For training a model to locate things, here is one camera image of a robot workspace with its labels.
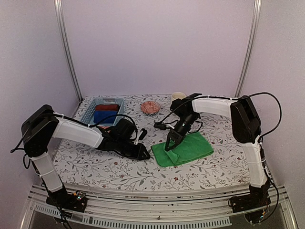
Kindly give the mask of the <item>green microfibre towel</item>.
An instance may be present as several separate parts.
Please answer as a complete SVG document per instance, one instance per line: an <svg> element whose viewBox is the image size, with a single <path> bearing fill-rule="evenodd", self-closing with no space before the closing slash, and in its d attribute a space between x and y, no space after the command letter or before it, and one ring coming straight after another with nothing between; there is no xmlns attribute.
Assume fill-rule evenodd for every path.
<svg viewBox="0 0 305 229"><path fill-rule="evenodd" d="M204 158L214 152L212 146L197 132L188 134L174 149L165 151L165 142L151 146L154 157L161 167L183 165Z"/></svg>

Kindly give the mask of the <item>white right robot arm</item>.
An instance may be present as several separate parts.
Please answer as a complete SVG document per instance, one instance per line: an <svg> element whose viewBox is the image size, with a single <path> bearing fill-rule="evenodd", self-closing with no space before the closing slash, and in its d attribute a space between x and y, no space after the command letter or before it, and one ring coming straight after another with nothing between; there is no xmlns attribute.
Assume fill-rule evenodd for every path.
<svg viewBox="0 0 305 229"><path fill-rule="evenodd" d="M168 133L166 151L174 149L185 139L201 113L225 116L230 118L233 137L245 153L250 172L250 187L262 188L267 183L264 172L265 155L260 139L261 120L251 98L203 96L194 93L184 99L173 100L170 110L180 120Z"/></svg>

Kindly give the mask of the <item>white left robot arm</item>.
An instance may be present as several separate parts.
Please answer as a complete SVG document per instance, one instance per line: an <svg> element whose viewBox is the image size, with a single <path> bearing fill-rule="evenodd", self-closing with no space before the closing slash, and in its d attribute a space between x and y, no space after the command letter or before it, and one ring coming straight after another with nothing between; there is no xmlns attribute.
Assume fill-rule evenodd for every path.
<svg viewBox="0 0 305 229"><path fill-rule="evenodd" d="M126 115L116 125L102 128L97 124L85 124L57 114L50 105L45 104L21 125L21 133L26 155L32 160L47 189L53 193L52 199L60 207L67 207L71 197L63 191L63 182L48 154L51 139L73 141L133 160L150 159L146 147L132 138L138 130L134 121Z"/></svg>

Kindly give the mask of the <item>cream ceramic mug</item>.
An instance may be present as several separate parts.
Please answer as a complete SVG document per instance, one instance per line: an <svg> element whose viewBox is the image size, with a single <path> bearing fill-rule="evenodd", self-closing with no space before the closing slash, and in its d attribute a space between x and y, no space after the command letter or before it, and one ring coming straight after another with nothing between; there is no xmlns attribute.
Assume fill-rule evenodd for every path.
<svg viewBox="0 0 305 229"><path fill-rule="evenodd" d="M174 92L171 95L171 101L174 101L176 99L184 99L186 97L186 94L182 92Z"/></svg>

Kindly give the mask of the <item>blue rolled towel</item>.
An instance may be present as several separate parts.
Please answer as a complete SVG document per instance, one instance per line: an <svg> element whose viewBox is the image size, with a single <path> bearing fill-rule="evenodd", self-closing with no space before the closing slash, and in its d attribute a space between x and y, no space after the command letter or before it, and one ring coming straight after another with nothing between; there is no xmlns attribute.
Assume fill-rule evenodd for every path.
<svg viewBox="0 0 305 229"><path fill-rule="evenodd" d="M113 124L117 113L116 111L95 111L93 122L95 124Z"/></svg>

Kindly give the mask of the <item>red rolled towel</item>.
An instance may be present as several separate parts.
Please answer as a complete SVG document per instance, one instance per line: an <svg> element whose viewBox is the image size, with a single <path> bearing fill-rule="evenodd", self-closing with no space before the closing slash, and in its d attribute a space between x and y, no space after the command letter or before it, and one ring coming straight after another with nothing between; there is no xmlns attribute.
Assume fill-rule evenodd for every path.
<svg viewBox="0 0 305 229"><path fill-rule="evenodd" d="M99 104L95 106L96 111L119 111L120 106L118 104Z"/></svg>

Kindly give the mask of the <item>red patterned small bowl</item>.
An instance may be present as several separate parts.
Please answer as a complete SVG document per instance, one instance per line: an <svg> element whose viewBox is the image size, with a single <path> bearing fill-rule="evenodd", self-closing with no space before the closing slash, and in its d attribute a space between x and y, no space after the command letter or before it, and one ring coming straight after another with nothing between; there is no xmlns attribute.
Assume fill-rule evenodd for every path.
<svg viewBox="0 0 305 229"><path fill-rule="evenodd" d="M154 116L160 111L160 104L156 101L146 101L141 104L141 111L148 116Z"/></svg>

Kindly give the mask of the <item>light blue plastic basket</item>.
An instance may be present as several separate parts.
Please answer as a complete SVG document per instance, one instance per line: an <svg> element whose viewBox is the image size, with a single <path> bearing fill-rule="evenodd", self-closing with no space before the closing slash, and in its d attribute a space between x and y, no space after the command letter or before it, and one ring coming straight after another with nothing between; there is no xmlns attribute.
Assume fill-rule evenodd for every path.
<svg viewBox="0 0 305 229"><path fill-rule="evenodd" d="M77 112L82 123L109 127L116 125L124 113L124 99L106 97L88 97L84 99Z"/></svg>

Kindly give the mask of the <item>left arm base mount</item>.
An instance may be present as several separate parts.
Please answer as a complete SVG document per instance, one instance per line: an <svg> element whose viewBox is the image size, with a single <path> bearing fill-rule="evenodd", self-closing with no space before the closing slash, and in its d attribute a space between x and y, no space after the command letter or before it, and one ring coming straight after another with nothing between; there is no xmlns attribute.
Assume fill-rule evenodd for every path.
<svg viewBox="0 0 305 229"><path fill-rule="evenodd" d="M50 192L49 190L47 190L47 192L47 204L60 209L68 209L81 213L85 212L88 201L86 193L79 190L68 193L65 187L55 192Z"/></svg>

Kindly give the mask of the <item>aluminium front rail frame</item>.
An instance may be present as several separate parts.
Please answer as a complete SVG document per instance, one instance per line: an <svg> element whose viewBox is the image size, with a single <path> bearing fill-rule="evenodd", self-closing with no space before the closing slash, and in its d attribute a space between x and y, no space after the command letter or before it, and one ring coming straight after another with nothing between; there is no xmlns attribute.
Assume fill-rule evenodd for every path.
<svg viewBox="0 0 305 229"><path fill-rule="evenodd" d="M86 193L83 213L71 212L74 228L105 229L296 229L292 205L283 186L270 188L264 222L246 221L233 212L231 197L248 194L247 185L189 191L129 191L67 184L69 192Z"/></svg>

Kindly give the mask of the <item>aluminium right corner post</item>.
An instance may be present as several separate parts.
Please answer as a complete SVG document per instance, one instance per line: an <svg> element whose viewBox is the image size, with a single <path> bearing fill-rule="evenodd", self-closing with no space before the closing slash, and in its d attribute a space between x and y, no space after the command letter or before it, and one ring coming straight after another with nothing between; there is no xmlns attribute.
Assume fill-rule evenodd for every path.
<svg viewBox="0 0 305 229"><path fill-rule="evenodd" d="M251 61L255 37L256 37L256 33L257 33L258 25L259 25L261 6L262 6L261 0L254 1L250 33L249 33L249 38L248 38L248 42L247 42L244 61L243 61L242 68L241 68L241 73L240 73L237 88L236 88L235 94L234 94L235 97L239 97L242 94L242 90L244 87L248 68L249 68L250 61Z"/></svg>

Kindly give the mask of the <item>aluminium corner post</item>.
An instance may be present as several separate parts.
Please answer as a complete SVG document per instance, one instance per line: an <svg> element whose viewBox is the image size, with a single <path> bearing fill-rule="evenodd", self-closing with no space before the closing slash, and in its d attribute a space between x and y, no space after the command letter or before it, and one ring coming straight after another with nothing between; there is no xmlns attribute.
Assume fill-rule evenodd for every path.
<svg viewBox="0 0 305 229"><path fill-rule="evenodd" d="M235 94L234 94L235 97L239 97L242 94L242 90L244 87L248 68L249 68L250 61L251 61L255 37L256 37L256 33L257 33L258 25L259 25L261 6L262 6L261 0L254 1L250 33L249 33L249 38L248 38L248 42L247 42L244 61L243 61L242 68L241 68L241 73L240 73L237 88L236 88Z"/></svg>
<svg viewBox="0 0 305 229"><path fill-rule="evenodd" d="M62 0L55 0L54 6L55 6L57 23L58 23L58 27L59 27L59 33L60 33L60 37L61 37L61 41L62 41L62 45L63 45L64 55L66 58L68 70L69 70L71 81L72 81L72 86L75 90L78 101L81 102L83 100L83 96L81 93L81 87L78 82L78 78L76 75L76 71L75 71L75 67L74 67L74 63L73 63L73 59L72 59L72 54L70 51L68 34L66 31L65 20L64 20Z"/></svg>

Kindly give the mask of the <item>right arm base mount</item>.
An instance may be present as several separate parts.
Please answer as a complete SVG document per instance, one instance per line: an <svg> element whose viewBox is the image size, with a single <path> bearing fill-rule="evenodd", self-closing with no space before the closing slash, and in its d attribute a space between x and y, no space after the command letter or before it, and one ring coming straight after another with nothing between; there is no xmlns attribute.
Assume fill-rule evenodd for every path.
<svg viewBox="0 0 305 229"><path fill-rule="evenodd" d="M271 203L268 193L269 187L268 181L260 187L249 185L249 194L231 197L228 200L228 205L233 213L267 206Z"/></svg>

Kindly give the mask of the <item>aluminium left corner post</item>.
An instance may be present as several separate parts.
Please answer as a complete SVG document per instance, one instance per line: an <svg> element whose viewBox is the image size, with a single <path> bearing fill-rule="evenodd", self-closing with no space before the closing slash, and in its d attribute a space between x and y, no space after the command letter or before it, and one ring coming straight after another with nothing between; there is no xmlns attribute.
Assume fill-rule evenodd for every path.
<svg viewBox="0 0 305 229"><path fill-rule="evenodd" d="M55 0L54 6L55 6L57 23L58 23L58 27L59 27L59 33L60 33L60 37L61 37L61 41L62 41L62 45L63 45L64 55L66 58L68 70L69 70L71 81L72 81L72 86L75 90L78 101L81 102L83 100L83 96L81 93L81 87L78 82L78 78L76 75L76 71L75 71L75 67L74 67L74 63L73 63L73 59L72 59L72 54L70 51L68 34L66 31L65 20L64 20L62 0Z"/></svg>

